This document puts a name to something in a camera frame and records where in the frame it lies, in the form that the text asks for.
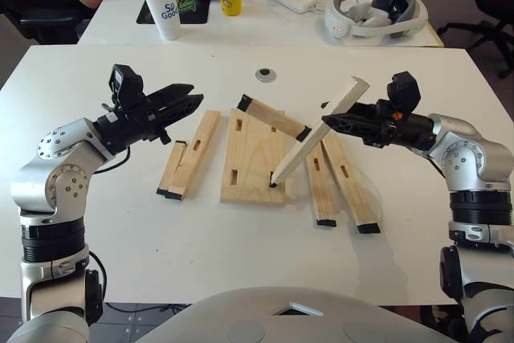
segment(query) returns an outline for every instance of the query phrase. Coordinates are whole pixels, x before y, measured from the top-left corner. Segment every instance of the black chair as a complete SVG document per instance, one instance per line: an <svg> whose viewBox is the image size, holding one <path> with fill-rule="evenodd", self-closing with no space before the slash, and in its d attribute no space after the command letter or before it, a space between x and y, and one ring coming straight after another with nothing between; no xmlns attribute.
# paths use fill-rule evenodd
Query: black chair
<svg viewBox="0 0 514 343"><path fill-rule="evenodd" d="M76 26L84 19L80 10L51 8L38 0L0 0L4 14L27 39L40 44L74 44L79 37Z"/></svg>
<svg viewBox="0 0 514 343"><path fill-rule="evenodd" d="M498 24L494 26L486 21L482 21L479 24L448 23L446 26L440 27L437 33L442 35L449 28L456 28L483 35L481 39L474 42L466 50L471 51L487 41L493 42L507 63L507 69L500 71L498 76L502 79L506 78L512 72L514 62L514 49L510 51L508 46L509 44L514 46L514 35L510 35L502 30L507 25L510 25L514 31L514 0L475 0L475 3L482 12L498 19Z"/></svg>

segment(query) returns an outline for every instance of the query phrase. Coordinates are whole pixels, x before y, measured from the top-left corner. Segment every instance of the vr headset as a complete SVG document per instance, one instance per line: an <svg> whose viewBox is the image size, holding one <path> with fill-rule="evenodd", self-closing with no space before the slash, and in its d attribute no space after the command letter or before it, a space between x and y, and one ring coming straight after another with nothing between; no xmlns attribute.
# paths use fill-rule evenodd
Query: vr headset
<svg viewBox="0 0 514 343"><path fill-rule="evenodd" d="M332 0L324 12L325 27L336 39L348 34L399 38L419 32L428 21L428 13L421 0L372 0L343 11L341 3L346 1Z"/></svg>

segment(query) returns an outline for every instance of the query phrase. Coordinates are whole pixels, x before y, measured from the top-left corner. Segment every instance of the wooden leg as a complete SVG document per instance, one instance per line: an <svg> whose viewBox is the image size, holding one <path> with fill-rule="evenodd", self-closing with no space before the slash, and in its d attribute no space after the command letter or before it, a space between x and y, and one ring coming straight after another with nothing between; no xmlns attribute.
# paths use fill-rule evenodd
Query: wooden leg
<svg viewBox="0 0 514 343"><path fill-rule="evenodd" d="M327 154L328 163L337 181L337 185L346 198L353 221L359 233L380 233L377 216L373 213L364 195L361 184L350 165L345 151L334 132L330 132L321 142Z"/></svg>
<svg viewBox="0 0 514 343"><path fill-rule="evenodd" d="M187 147L184 157L178 164L175 175L169 185L167 198L182 200L198 171L200 162L205 156L207 146L219 122L219 112L207 110L198 126L193 140Z"/></svg>
<svg viewBox="0 0 514 343"><path fill-rule="evenodd" d="M311 186L312 203L316 213L316 223L325 227L335 227L338 210L328 183L330 173L324 160L321 144L316 145L308 154L305 163Z"/></svg>
<svg viewBox="0 0 514 343"><path fill-rule="evenodd" d="M178 164L186 151L186 143L184 141L175 141L171 153L169 154L168 162L162 174L161 181L157 188L157 194L166 196L168 194L168 187L173 180L175 171L177 170Z"/></svg>

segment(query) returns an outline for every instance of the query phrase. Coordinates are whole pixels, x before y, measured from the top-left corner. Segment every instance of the wooden plank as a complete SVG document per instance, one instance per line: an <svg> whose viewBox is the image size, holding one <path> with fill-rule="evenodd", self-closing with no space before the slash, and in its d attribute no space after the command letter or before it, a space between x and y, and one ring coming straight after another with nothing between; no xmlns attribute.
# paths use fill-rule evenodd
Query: wooden plank
<svg viewBox="0 0 514 343"><path fill-rule="evenodd" d="M359 183L352 165L334 132L330 132L321 141L327 154L328 163L336 177L337 185L346 198L353 221L359 233L380 233L377 216L371 209L368 199Z"/></svg>
<svg viewBox="0 0 514 343"><path fill-rule="evenodd" d="M221 202L282 205L285 183L270 188L271 172L285 155L285 135L235 108L226 137Z"/></svg>
<svg viewBox="0 0 514 343"><path fill-rule="evenodd" d="M243 94L238 104L238 109L250 114L261 122L277 128L290 137L303 141L311 128L286 116L283 112L275 110L262 102Z"/></svg>
<svg viewBox="0 0 514 343"><path fill-rule="evenodd" d="M167 198L182 200L193 183L198 166L202 161L210 139L219 122L219 112L206 110L200 125L196 129L193 140L187 146L184 157L178 164L175 175L168 187Z"/></svg>
<svg viewBox="0 0 514 343"><path fill-rule="evenodd" d="M166 196L168 193L168 187L171 185L171 181L173 180L173 176L175 175L175 171L177 170L178 163L182 159L184 155L184 151L186 150L186 143L184 141L175 141L173 144L173 148L169 153L168 162L166 163L166 167L164 169L164 173L162 174L161 181L159 182L159 186L157 187L157 194L163 194Z"/></svg>
<svg viewBox="0 0 514 343"><path fill-rule="evenodd" d="M342 90L325 106L322 115L347 112L355 102L369 88L362 79L353 76ZM296 142L286 157L280 162L271 176L270 186L282 182L296 167L311 153L312 149L320 143L330 128L321 120L321 116L312 125L312 131L302 142Z"/></svg>
<svg viewBox="0 0 514 343"><path fill-rule="evenodd" d="M307 175L311 186L312 203L316 213L316 223L325 227L336 227L337 205L328 183L330 172L324 160L321 144L316 145L305 159Z"/></svg>

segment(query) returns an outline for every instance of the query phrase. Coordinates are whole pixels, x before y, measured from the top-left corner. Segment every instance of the white desk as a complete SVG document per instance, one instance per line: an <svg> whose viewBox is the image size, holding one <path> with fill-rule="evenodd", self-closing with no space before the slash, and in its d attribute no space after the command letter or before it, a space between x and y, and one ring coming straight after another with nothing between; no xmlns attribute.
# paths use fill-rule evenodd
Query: white desk
<svg viewBox="0 0 514 343"><path fill-rule="evenodd" d="M155 25L136 24L144 0L103 0L80 43L171 44L163 42ZM340 46L326 36L323 15L295 14L273 0L243 0L237 17L223 14L219 0L211 1L207 24L183 26L181 42L206 44L308 44ZM431 27L412 37L368 39L346 37L345 46L442 46Z"/></svg>
<svg viewBox="0 0 514 343"><path fill-rule="evenodd" d="M306 55L312 61L301 66ZM205 94L193 116L169 128L174 140L189 141L205 109L217 109L224 118L183 202L155 194L170 151L158 141L135 144L130 162L93 178L86 239L108 269L107 300L189 303L234 288L290 285L375 304L450 302L439 289L439 250L450 245L449 195L430 164L406 149L375 149L357 138L344 139L353 164L381 196L379 235L355 235L344 212L337 228L315 227L303 166L292 175L296 182L284 207L221 204L219 192L227 117L244 92L308 123L320 102L330 100L350 75L372 85L361 101L374 103L386 97L395 72L408 70L421 89L418 113L468 120L512 150L512 122L464 50L179 42L175 47L37 46L27 52L0 91L0 296L19 296L20 288L22 248L9 181L49 129L105 113L100 102L110 101L107 82L114 63L141 74L146 93L191 83ZM255 78L264 66L276 71L275 82ZM367 188L377 206L376 190Z"/></svg>

